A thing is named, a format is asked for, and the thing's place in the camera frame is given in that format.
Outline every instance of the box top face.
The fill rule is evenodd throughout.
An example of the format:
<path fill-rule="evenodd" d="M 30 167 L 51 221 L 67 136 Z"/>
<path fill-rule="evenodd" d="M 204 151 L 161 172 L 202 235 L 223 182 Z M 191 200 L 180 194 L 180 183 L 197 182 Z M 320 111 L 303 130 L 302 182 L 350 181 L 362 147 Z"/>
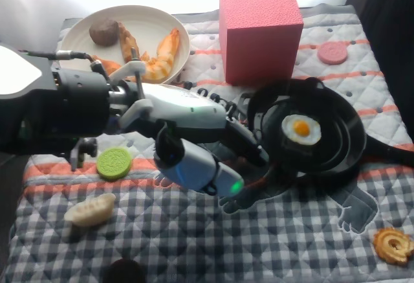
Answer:
<path fill-rule="evenodd" d="M 227 28 L 303 24 L 296 0 L 220 0 Z"/>

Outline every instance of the fried egg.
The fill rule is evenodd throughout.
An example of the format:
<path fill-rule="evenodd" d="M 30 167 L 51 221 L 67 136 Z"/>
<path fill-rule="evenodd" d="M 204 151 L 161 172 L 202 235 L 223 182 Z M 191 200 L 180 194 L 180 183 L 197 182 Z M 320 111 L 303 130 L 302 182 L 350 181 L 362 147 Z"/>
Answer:
<path fill-rule="evenodd" d="M 282 131 L 292 142 L 312 146 L 321 139 L 321 126 L 318 122 L 303 115 L 290 115 L 282 121 Z"/>

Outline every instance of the pink box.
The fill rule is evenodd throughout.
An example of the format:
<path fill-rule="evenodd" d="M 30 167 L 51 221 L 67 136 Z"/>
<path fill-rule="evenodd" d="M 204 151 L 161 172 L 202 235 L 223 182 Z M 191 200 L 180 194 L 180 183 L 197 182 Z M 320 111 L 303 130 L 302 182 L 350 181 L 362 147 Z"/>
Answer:
<path fill-rule="evenodd" d="M 302 28 L 296 0 L 220 0 L 226 81 L 259 87 L 290 78 Z"/>

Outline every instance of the pink round disc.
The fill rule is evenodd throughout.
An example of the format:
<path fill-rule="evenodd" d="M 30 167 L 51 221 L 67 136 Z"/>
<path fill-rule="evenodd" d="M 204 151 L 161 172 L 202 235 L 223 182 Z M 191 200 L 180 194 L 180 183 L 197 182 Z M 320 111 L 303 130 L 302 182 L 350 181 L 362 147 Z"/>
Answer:
<path fill-rule="evenodd" d="M 328 65 L 342 64 L 347 57 L 347 47 L 342 42 L 325 42 L 318 50 L 318 58 Z"/>

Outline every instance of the quilted mat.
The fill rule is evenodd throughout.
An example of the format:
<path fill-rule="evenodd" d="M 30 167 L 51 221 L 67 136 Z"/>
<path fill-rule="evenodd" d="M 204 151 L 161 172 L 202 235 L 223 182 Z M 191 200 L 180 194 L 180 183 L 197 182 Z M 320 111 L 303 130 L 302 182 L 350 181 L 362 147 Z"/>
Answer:
<path fill-rule="evenodd" d="M 293 77 L 318 77 L 346 98 L 368 134 L 412 149 L 413 144 L 354 9 L 319 5 L 302 10 L 304 29 Z M 191 38 L 191 55 L 177 85 L 189 80 L 238 101 L 243 88 L 224 81 L 218 12 L 177 15 Z M 63 37 L 79 19 L 66 20 Z M 342 41 L 349 58 L 325 65 L 325 41 Z M 102 151 L 123 146 L 134 157 L 129 175 L 106 183 L 94 159 L 83 169 L 51 155 L 33 156 L 10 231 L 10 258 L 2 282 L 102 281 L 120 258 L 145 269 L 148 282 L 414 282 L 414 262 L 392 266 L 378 258 L 373 235 L 396 227 L 414 235 L 414 173 L 364 163 L 341 190 L 324 185 L 257 179 L 238 198 L 188 191 L 163 178 L 153 141 L 137 133 L 98 138 Z M 111 219 L 90 229 L 63 221 L 86 197 L 116 195 Z"/>

